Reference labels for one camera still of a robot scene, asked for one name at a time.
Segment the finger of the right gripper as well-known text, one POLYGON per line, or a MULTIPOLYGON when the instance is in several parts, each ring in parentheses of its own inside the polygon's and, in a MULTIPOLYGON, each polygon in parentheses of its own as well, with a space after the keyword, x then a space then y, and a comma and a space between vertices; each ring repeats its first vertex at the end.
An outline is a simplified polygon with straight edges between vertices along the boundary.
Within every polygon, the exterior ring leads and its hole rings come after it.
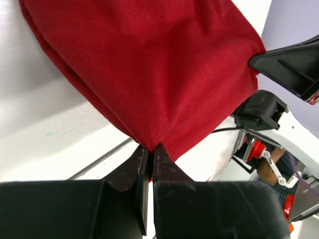
POLYGON ((253 56, 249 66, 303 101, 319 100, 319 37, 253 56))

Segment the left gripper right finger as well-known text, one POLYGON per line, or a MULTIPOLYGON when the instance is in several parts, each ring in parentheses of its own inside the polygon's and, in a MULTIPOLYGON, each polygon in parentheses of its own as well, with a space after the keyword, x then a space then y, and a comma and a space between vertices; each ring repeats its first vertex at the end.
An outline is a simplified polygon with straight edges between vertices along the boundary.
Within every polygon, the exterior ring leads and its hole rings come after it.
POLYGON ((159 239, 288 239, 274 190, 261 182, 196 182, 154 151, 154 224, 159 239))

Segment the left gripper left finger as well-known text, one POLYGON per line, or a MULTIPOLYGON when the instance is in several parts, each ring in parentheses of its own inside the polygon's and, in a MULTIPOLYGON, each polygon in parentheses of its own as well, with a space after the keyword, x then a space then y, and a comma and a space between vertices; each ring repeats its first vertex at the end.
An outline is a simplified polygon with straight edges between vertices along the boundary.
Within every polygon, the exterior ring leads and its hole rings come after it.
POLYGON ((141 239, 147 229, 148 151, 99 180, 0 186, 3 239, 141 239))

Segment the red t shirt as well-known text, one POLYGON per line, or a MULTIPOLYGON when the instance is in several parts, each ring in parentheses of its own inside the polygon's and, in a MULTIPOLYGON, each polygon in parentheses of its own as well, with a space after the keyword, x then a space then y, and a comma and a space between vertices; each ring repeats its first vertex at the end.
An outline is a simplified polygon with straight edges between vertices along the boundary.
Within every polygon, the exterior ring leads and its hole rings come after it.
POLYGON ((256 92, 263 42, 230 0, 22 0, 45 54, 117 129, 172 160, 256 92))

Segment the operator forearm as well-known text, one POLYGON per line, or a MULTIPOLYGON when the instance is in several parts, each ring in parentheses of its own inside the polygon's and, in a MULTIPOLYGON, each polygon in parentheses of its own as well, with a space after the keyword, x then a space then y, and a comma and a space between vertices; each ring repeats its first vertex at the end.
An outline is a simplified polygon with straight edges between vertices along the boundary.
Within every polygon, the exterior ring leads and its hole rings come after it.
POLYGON ((282 148, 269 151, 266 147, 261 154, 261 163, 257 167, 258 176, 270 186, 292 189, 298 182, 291 166, 288 154, 282 148))

